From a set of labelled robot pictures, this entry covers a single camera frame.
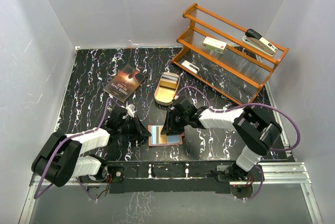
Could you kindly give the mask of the credit card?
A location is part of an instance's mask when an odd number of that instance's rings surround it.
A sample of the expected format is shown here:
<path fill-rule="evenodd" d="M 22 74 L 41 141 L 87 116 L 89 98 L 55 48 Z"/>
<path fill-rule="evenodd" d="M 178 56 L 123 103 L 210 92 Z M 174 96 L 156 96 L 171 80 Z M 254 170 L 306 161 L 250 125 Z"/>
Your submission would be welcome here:
<path fill-rule="evenodd" d="M 167 144 L 167 136 L 166 135 L 159 135 L 158 137 L 158 144 Z"/>

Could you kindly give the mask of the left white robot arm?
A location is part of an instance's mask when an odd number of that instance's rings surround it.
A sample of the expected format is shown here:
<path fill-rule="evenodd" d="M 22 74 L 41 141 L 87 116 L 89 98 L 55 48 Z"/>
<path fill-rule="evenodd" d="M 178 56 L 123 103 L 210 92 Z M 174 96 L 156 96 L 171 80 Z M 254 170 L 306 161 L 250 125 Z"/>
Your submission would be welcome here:
<path fill-rule="evenodd" d="M 52 133 L 34 159 L 31 170 L 57 187 L 64 186 L 73 177 L 87 175 L 101 182 L 107 178 L 108 168 L 100 158 L 83 154 L 107 146 L 110 137 L 115 135 L 137 140 L 148 138 L 151 133 L 130 106 L 115 107 L 100 127 L 67 135 L 59 130 Z"/>

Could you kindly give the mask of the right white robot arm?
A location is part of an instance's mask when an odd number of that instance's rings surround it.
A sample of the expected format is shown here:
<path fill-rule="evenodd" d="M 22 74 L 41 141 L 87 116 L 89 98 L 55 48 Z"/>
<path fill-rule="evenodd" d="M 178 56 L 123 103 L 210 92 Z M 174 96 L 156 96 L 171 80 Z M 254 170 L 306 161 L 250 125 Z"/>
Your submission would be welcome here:
<path fill-rule="evenodd" d="M 262 104 L 248 104 L 227 110 L 208 106 L 197 108 L 181 96 L 168 109 L 161 133 L 167 136 L 180 135 L 186 126 L 234 130 L 245 146 L 233 165 L 219 175 L 244 181 L 251 176 L 254 166 L 270 152 L 282 133 L 282 127 L 267 114 L 264 107 Z"/>

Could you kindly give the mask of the pink leather card holder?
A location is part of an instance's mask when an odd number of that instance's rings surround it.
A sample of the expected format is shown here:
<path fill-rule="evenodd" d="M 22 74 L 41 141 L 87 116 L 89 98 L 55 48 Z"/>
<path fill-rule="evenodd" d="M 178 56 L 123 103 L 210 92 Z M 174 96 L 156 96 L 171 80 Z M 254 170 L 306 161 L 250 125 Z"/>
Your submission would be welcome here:
<path fill-rule="evenodd" d="M 158 144 L 158 137 L 163 126 L 159 125 L 148 125 L 148 130 L 151 132 L 152 136 L 149 137 L 149 146 L 150 147 L 161 147 L 169 145 L 181 145 L 183 143 L 184 135 L 170 135 L 167 136 L 167 144 Z"/>

